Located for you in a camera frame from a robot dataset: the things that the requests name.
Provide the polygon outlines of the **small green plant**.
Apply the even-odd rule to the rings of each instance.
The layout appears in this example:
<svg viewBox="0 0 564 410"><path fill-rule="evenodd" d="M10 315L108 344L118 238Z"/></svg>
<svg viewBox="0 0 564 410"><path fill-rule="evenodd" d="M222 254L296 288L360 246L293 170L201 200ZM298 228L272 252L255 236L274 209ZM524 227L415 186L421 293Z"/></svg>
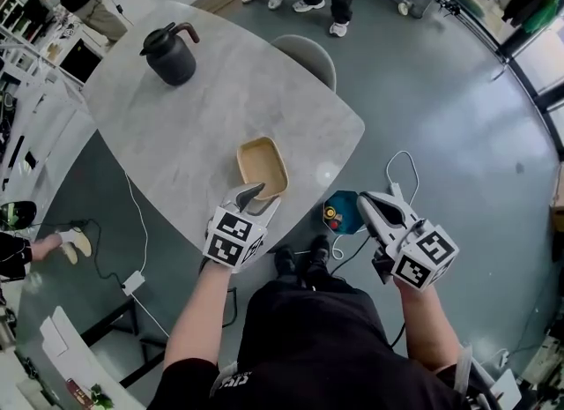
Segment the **small green plant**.
<svg viewBox="0 0 564 410"><path fill-rule="evenodd" d="M91 387L90 395L93 406L98 410L113 410L115 408L113 400L102 390L99 384L94 384Z"/></svg>

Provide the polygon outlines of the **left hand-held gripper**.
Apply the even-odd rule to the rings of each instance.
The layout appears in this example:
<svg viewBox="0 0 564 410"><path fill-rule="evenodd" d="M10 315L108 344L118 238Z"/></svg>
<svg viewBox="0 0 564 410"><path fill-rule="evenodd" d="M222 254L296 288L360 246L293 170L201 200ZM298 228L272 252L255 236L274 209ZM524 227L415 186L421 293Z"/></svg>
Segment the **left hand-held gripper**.
<svg viewBox="0 0 564 410"><path fill-rule="evenodd" d="M226 266L233 274L257 260L267 226L281 203L280 198L253 200L264 187L265 183L245 183L232 188L208 222L204 257Z"/></svg>

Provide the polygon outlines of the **person's right black shoe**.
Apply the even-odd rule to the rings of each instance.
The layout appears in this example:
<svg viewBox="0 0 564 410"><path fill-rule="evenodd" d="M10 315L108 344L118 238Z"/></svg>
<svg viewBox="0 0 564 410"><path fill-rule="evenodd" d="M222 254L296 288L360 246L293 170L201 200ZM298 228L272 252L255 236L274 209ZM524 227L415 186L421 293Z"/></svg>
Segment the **person's right black shoe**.
<svg viewBox="0 0 564 410"><path fill-rule="evenodd" d="M308 257L309 274L327 274L327 263L330 259L330 244L326 235L318 235L310 245Z"/></svg>

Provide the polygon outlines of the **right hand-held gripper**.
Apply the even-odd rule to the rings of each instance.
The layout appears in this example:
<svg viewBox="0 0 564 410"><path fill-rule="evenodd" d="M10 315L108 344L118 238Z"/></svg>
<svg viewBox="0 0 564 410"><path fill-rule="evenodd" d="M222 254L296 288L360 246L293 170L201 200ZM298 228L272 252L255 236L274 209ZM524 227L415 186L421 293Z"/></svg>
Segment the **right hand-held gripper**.
<svg viewBox="0 0 564 410"><path fill-rule="evenodd" d="M393 195L362 191L357 208L370 236L378 242L390 242L373 258L373 267L384 284L395 278L414 289L426 289L459 254L441 225L418 220L413 209Z"/></svg>

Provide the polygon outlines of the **brass connector with red part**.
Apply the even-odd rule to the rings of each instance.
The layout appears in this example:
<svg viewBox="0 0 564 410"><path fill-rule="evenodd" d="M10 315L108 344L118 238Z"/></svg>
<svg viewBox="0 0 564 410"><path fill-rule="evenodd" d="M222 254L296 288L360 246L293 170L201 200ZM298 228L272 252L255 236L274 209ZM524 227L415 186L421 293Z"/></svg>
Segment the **brass connector with red part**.
<svg viewBox="0 0 564 410"><path fill-rule="evenodd" d="M343 215L337 212L333 206L325 206L323 221L331 230L337 231L342 225Z"/></svg>

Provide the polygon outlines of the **black thermal kettle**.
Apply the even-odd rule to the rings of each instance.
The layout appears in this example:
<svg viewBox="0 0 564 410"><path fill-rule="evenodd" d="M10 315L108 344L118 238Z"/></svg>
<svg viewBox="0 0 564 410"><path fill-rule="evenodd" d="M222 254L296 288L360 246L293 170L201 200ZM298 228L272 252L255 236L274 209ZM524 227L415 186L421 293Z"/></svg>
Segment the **black thermal kettle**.
<svg viewBox="0 0 564 410"><path fill-rule="evenodd" d="M170 23L150 32L143 42L139 55L144 56L148 65L168 85L181 86L194 75L197 63L180 32L185 31L194 43L200 38L194 27L183 22Z"/></svg>

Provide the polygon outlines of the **person's left forearm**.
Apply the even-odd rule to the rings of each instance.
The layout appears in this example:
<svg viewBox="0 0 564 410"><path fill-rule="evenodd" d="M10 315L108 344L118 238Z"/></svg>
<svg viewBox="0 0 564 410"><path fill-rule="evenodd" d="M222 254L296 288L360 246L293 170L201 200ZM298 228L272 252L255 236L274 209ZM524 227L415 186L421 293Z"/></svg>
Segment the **person's left forearm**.
<svg viewBox="0 0 564 410"><path fill-rule="evenodd" d="M227 266L205 263L168 338L163 369L188 359L218 362L231 275L232 269Z"/></svg>

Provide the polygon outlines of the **person's black clothing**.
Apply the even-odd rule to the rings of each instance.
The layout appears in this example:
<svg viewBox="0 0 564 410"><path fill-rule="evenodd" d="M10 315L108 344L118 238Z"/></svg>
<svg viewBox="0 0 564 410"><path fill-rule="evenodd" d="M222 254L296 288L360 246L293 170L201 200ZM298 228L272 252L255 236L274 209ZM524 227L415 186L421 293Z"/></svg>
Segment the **person's black clothing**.
<svg viewBox="0 0 564 410"><path fill-rule="evenodd" d="M471 410L456 369L434 373L388 345L363 292L329 293L271 281L251 298L236 370L208 361L167 367L147 410Z"/></svg>

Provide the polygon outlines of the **person's left black shoe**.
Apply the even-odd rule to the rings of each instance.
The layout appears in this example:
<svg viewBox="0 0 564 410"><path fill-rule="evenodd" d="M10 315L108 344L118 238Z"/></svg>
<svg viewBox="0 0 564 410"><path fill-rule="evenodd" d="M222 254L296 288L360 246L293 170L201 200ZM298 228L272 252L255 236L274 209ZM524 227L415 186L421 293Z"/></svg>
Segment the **person's left black shoe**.
<svg viewBox="0 0 564 410"><path fill-rule="evenodd" d="M296 269L293 251L288 246L278 249L274 254L274 265L279 278L294 276Z"/></svg>

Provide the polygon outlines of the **white shelf unit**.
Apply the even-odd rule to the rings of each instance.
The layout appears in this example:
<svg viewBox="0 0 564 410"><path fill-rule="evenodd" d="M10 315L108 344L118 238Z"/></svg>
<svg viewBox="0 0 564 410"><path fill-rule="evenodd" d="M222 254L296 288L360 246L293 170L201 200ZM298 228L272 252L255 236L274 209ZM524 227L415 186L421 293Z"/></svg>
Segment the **white shelf unit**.
<svg viewBox="0 0 564 410"><path fill-rule="evenodd" d="M76 17L0 2L0 197L62 183L93 134L82 89L102 57Z"/></svg>

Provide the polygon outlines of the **teal waste bin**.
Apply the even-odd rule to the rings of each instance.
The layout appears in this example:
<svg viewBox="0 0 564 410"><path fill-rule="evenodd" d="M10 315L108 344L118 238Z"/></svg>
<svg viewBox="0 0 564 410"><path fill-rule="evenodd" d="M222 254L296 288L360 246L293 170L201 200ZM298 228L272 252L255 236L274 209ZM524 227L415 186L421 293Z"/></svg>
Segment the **teal waste bin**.
<svg viewBox="0 0 564 410"><path fill-rule="evenodd" d="M351 190L337 190L323 202L323 213L325 206L333 206L337 212L343 215L342 225L339 230L331 230L323 221L325 226L336 235L354 235L365 227L364 221L357 208L359 194Z"/></svg>

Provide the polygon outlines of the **red notebook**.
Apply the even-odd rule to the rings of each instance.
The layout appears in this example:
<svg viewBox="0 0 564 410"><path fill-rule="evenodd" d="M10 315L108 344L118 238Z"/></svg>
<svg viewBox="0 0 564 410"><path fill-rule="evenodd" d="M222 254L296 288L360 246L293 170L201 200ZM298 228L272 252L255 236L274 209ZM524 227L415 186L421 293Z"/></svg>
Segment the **red notebook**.
<svg viewBox="0 0 564 410"><path fill-rule="evenodd" d="M68 379L65 384L69 393L80 404L83 410L92 409L93 402L91 398L73 379Z"/></svg>

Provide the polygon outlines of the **grey chair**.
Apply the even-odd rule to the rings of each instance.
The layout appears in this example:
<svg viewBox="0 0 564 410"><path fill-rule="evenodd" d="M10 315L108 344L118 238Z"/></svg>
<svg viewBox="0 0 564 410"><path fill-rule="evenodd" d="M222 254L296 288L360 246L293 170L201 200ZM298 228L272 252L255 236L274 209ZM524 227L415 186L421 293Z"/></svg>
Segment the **grey chair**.
<svg viewBox="0 0 564 410"><path fill-rule="evenodd" d="M299 63L333 93L336 92L335 64L329 53L316 41L297 34L286 34L274 39L271 45Z"/></svg>

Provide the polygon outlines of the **white power adapter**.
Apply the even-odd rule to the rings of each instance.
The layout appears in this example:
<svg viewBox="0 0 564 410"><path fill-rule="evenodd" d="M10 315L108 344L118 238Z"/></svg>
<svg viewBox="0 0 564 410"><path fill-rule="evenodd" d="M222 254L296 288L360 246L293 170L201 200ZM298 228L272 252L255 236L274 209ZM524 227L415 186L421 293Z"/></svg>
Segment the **white power adapter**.
<svg viewBox="0 0 564 410"><path fill-rule="evenodd" d="M143 284L145 277L140 271L134 271L122 284L126 296L132 296Z"/></svg>

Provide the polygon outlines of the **black desk base frame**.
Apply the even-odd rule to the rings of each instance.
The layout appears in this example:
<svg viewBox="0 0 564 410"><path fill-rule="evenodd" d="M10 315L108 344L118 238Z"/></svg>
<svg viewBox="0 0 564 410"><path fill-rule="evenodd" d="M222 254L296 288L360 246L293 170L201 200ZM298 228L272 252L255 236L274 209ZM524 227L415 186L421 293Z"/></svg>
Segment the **black desk base frame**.
<svg viewBox="0 0 564 410"><path fill-rule="evenodd" d="M141 335L137 317L138 306L139 304L130 297L125 303L80 334L88 347L94 346L112 332L126 334L134 340L134 345L140 349L143 364L119 381L119 384L125 389L159 366L165 357L165 342Z"/></svg>

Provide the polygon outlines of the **person's right forearm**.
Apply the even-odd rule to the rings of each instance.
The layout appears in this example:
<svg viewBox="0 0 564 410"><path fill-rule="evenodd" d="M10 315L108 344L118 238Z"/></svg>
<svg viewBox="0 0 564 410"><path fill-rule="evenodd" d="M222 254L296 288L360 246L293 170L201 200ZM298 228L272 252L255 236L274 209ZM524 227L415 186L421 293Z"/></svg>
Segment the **person's right forearm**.
<svg viewBox="0 0 564 410"><path fill-rule="evenodd" d="M438 374L457 363L462 348L434 286L416 290L394 279L400 293L407 353Z"/></svg>

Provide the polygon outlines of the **tan square bowl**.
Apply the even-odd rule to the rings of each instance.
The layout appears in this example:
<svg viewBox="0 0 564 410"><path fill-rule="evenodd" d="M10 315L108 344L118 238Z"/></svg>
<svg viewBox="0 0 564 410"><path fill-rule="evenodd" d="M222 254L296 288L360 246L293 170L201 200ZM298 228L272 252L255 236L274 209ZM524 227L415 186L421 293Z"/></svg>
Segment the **tan square bowl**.
<svg viewBox="0 0 564 410"><path fill-rule="evenodd" d="M245 184L264 184L257 200L278 197L286 191L289 183L286 165L272 138L250 140L238 148L236 158Z"/></svg>

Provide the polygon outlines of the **white curved desk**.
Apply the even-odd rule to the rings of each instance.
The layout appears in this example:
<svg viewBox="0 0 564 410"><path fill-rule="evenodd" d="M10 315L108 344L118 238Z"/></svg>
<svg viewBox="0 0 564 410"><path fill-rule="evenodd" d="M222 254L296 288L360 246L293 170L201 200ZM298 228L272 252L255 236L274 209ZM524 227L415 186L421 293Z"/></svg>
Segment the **white curved desk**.
<svg viewBox="0 0 564 410"><path fill-rule="evenodd" d="M17 355L24 368L48 388L50 398L63 408L74 408L78 404L65 384L68 379L73 379L89 397L91 387L99 384L113 400L113 410L145 410L146 406L128 388L119 384L122 378L115 379L92 347L82 340L80 334L91 326L77 329L59 305L51 310L34 310L30 314L24 312L17 327ZM128 336L124 342L143 364L140 349L134 345L134 340Z"/></svg>

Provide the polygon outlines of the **person's black shoe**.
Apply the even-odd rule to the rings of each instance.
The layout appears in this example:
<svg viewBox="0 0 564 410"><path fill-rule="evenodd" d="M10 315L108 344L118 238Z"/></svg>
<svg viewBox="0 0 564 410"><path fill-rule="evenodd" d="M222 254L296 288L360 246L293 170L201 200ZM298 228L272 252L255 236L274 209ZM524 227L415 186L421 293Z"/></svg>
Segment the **person's black shoe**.
<svg viewBox="0 0 564 410"><path fill-rule="evenodd" d="M296 269L293 251L288 246L278 249L274 254L274 265L279 278L294 276Z"/></svg>
<svg viewBox="0 0 564 410"><path fill-rule="evenodd" d="M309 274L327 274L327 263L330 259L330 244L326 235L318 235L310 245L308 257Z"/></svg>

